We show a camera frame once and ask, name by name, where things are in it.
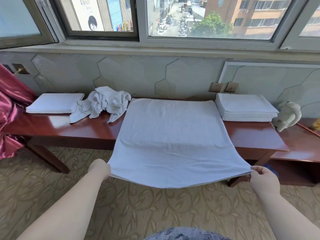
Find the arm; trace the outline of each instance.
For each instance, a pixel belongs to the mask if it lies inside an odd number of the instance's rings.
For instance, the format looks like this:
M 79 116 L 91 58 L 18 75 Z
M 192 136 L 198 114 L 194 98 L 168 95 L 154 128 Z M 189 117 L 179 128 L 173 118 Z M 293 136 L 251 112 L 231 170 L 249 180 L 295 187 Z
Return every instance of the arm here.
M 250 185 L 278 240 L 320 239 L 320 229 L 280 195 L 277 176 L 269 169 L 252 166 Z
M 111 173 L 102 159 L 53 206 L 32 223 L 17 240 L 83 240 L 100 185 Z

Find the table leg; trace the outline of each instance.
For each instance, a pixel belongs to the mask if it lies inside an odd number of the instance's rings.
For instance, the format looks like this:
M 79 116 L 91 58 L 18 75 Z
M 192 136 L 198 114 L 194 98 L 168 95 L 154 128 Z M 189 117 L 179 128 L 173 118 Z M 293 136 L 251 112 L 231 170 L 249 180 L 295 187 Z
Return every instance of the table leg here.
M 57 169 L 60 173 L 68 174 L 70 172 L 70 169 L 66 166 L 66 164 L 64 164 L 62 161 L 60 161 L 55 155 L 53 155 L 44 146 L 32 145 L 32 144 L 28 143 L 26 145 L 26 148 L 28 148 L 30 151 L 32 151 L 34 154 L 36 154 L 38 157 L 40 157 L 46 163 L 49 163 L 51 166 L 53 166 L 55 169 Z
M 262 156 L 259 160 L 257 160 L 254 165 L 255 166 L 263 166 L 265 165 L 269 160 L 270 157 L 275 153 L 274 150 L 270 150 L 268 151 L 264 156 Z M 238 183 L 242 182 L 242 181 L 248 181 L 246 176 L 240 176 L 240 177 L 233 177 L 229 180 L 228 185 L 229 187 L 234 187 L 236 186 Z

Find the car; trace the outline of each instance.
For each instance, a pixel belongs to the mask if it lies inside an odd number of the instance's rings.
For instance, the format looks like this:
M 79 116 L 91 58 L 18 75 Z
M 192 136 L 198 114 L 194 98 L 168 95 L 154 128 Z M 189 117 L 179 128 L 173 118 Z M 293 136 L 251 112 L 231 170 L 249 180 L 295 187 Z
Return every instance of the car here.
M 164 35 L 164 34 L 165 34 L 165 31 L 164 31 L 164 30 L 159 29 L 159 30 L 158 30 L 158 32 L 157 32 L 157 34 L 162 36 L 162 35 Z

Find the gray fluffy fabric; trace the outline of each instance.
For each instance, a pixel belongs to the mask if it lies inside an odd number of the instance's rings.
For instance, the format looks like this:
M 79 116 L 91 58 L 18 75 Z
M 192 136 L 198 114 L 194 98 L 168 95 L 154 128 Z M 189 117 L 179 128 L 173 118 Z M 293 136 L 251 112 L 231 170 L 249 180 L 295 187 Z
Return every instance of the gray fluffy fabric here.
M 218 233 L 190 227 L 174 227 L 163 230 L 144 240 L 231 240 Z

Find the carpet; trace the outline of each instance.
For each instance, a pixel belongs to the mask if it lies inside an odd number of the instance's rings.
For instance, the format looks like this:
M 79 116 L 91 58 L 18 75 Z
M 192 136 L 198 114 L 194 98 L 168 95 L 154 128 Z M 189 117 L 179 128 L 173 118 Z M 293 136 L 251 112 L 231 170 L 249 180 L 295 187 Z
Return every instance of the carpet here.
M 51 147 L 71 170 L 53 172 L 26 149 L 0 161 L 0 239 L 16 239 L 112 151 Z M 281 194 L 320 227 L 320 187 L 281 186 Z M 169 227 L 198 227 L 234 240 L 275 239 L 250 184 L 157 189 L 116 178 L 100 187 L 86 240 L 144 239 Z

